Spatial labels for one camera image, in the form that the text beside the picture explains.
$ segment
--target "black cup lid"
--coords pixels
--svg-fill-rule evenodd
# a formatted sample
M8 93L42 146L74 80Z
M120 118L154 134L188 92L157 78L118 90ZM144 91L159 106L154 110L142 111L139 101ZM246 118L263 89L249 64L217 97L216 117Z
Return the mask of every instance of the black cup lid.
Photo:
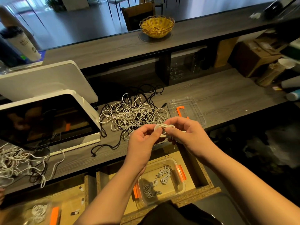
M22 33L23 33L23 29L18 26L9 26L0 31L0 35L4 39L10 39L10 38L16 37L17 35L22 34Z

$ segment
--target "forearm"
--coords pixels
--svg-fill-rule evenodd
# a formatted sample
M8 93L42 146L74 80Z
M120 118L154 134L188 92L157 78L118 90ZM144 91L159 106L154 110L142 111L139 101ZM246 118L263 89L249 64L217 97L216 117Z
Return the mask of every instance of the forearm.
M231 196L259 224L300 224L300 208L221 150L208 159Z
M76 225L119 224L139 172L123 165L76 221Z

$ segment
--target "countertop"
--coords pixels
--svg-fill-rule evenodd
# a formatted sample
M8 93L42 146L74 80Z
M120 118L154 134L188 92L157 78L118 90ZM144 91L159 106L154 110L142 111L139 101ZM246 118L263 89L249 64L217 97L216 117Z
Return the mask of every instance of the countertop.
M165 87L162 95L153 97L153 102L157 107L160 107L171 99L192 96L206 120L205 128L209 128L286 102L284 95L283 91L275 91L271 87L257 86L253 79L244 78L236 69L229 69ZM120 132L112 132L110 124L103 127L107 131L107 137L101 139L101 144L115 145L119 140ZM91 157L90 150L93 146L90 145L66 152L66 158L58 165L54 178L122 157L126 155L127 142L122 140L116 150L103 147L97 152L96 157ZM59 154L50 158L46 178L50 177L53 165L60 161L62 157L62 154ZM32 185L28 182L28 177L21 178L7 187L6 194Z
M74 45L47 50L43 64L73 60L80 69L125 59L157 55L159 52L179 49L182 46L205 44L211 38L229 38L271 28L275 24L298 19L300 11L291 13L283 20L250 19L254 12L262 12L268 3L237 10L212 14L175 23L169 38L148 43L140 39L140 30L82 42Z

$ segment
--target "yellow wicker basket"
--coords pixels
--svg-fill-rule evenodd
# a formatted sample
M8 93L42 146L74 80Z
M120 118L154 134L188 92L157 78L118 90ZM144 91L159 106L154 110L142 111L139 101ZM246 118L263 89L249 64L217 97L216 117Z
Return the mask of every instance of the yellow wicker basket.
M165 37L174 27L174 19L165 16L149 16L140 22L143 33L152 38Z

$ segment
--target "monitor screen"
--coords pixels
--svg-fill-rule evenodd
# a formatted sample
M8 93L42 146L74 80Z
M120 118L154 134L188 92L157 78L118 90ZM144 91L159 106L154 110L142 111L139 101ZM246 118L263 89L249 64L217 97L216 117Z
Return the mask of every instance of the monitor screen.
M0 139L27 150L46 148L99 132L70 94L0 110Z

